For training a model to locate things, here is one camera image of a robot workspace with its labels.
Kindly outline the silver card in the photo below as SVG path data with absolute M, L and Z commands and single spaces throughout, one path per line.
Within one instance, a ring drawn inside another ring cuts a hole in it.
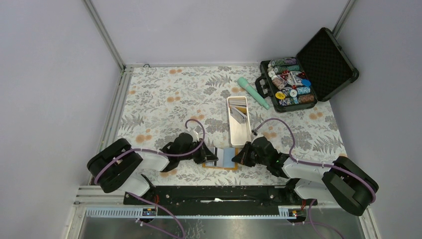
M 236 163 L 232 159 L 236 156 L 236 148 L 224 148 L 223 149 L 223 168 L 234 169 Z
M 208 148 L 209 151 L 206 152 L 206 166 L 214 167 L 217 165 L 218 157 L 217 157 L 217 149 L 215 147 Z

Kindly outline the orange leather card holder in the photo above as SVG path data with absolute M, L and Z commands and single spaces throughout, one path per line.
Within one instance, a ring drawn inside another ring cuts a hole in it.
M 238 169 L 238 165 L 236 163 L 236 167 L 234 169 L 228 169 L 228 168 L 223 168 L 222 163 L 223 163 L 223 148 L 217 148 L 217 157 L 218 157 L 218 162 L 217 165 L 214 167 L 211 166 L 206 166 L 205 163 L 202 164 L 203 168 L 211 168 L 211 169 L 224 169 L 224 170 L 237 170 Z M 239 148 L 236 148 L 236 155 L 240 152 Z

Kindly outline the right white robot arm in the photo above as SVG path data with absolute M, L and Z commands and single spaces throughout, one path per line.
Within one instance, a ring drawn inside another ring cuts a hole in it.
M 248 167 L 263 165 L 272 175 L 287 179 L 285 197 L 292 205 L 315 199 L 361 216 L 379 190 L 378 183 L 345 156 L 329 164 L 294 160 L 263 136 L 246 142 L 232 161 Z

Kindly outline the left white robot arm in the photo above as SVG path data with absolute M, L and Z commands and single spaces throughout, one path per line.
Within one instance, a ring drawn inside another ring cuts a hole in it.
M 137 169 L 168 172 L 183 160 L 196 164 L 218 161 L 218 157 L 205 145 L 196 132 L 179 134 L 158 152 L 135 149 L 124 138 L 118 139 L 91 158 L 87 169 L 105 193 L 117 190 L 135 193 L 135 198 L 144 205 L 154 200 L 151 184 L 144 176 L 135 176 Z

